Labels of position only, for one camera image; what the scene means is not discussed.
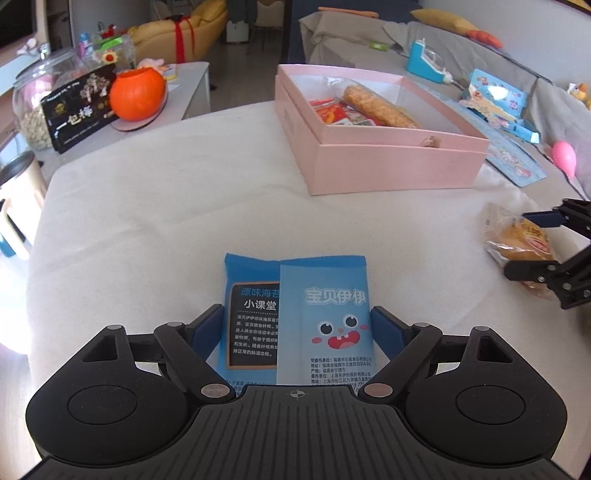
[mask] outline bread in plastic bag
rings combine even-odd
[[[402,108],[350,79],[328,79],[335,95],[359,112],[389,127],[421,128]]]
[[[485,216],[484,246],[501,267],[510,260],[555,260],[547,235],[533,222],[496,203],[485,206]],[[537,297],[552,298],[543,283],[521,283]]]

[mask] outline bread roll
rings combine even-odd
[[[403,108],[388,102],[362,85],[349,85],[345,89],[343,100],[368,117],[389,127],[421,128]]]

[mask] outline gray sofa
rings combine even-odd
[[[591,132],[591,112],[566,91],[510,57],[419,22],[400,24],[338,12],[317,12],[302,18],[300,27],[307,63],[406,75],[434,87],[434,83],[409,74],[405,68],[413,42],[424,38],[460,84],[467,86],[471,73],[478,68],[517,87],[528,94],[523,116],[536,126],[542,142],[571,143],[577,154],[577,178],[587,195],[591,194],[591,135],[586,133]],[[371,42],[385,44],[389,50],[371,49],[368,46]],[[436,89],[453,99],[461,95],[452,85],[436,85]]]

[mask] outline blue snack package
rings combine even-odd
[[[226,254],[225,325],[216,371],[240,394],[244,385],[275,385],[282,265],[365,267],[365,257],[258,260]]]
[[[365,266],[281,266],[277,384],[352,385],[376,373]]]

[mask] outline white cup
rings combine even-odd
[[[32,245],[46,193],[41,167],[31,151],[18,155],[0,170],[0,200],[4,200],[0,210],[0,235],[23,260],[29,258],[29,250],[8,217]]]

